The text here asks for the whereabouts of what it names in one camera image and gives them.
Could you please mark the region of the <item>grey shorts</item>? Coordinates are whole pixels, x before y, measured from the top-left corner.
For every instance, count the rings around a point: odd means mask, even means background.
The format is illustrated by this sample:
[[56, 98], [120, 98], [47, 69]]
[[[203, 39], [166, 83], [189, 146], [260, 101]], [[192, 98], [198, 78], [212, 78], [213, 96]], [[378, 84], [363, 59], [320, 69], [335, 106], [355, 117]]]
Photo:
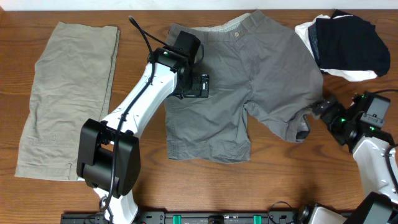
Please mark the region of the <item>grey shorts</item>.
[[249, 116], [284, 141], [304, 141], [297, 118], [321, 100], [323, 77], [291, 28], [255, 11], [187, 32], [203, 44], [195, 71], [209, 75], [210, 90], [208, 98], [165, 99], [169, 159], [248, 161]]

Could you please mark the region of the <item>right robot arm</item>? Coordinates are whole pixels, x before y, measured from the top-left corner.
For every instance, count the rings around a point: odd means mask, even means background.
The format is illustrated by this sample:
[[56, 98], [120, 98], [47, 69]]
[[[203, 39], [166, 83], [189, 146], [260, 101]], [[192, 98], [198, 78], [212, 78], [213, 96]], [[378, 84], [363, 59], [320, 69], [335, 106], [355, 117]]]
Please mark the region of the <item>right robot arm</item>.
[[397, 143], [382, 130], [390, 99], [377, 93], [355, 95], [349, 108], [332, 96], [312, 107], [358, 165], [364, 200], [343, 215], [322, 205], [305, 207], [296, 223], [397, 223]]

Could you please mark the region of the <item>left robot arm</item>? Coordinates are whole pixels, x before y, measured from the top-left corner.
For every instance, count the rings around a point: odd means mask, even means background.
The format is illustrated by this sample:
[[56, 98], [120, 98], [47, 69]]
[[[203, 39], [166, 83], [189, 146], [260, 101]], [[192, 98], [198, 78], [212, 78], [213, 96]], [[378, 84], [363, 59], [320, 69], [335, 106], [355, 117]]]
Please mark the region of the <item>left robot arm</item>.
[[204, 47], [159, 47], [148, 56], [141, 79], [123, 102], [101, 121], [81, 128], [77, 175], [100, 197], [106, 223], [132, 223], [138, 214], [132, 187], [141, 171], [139, 139], [169, 96], [206, 98], [208, 75], [193, 69]]

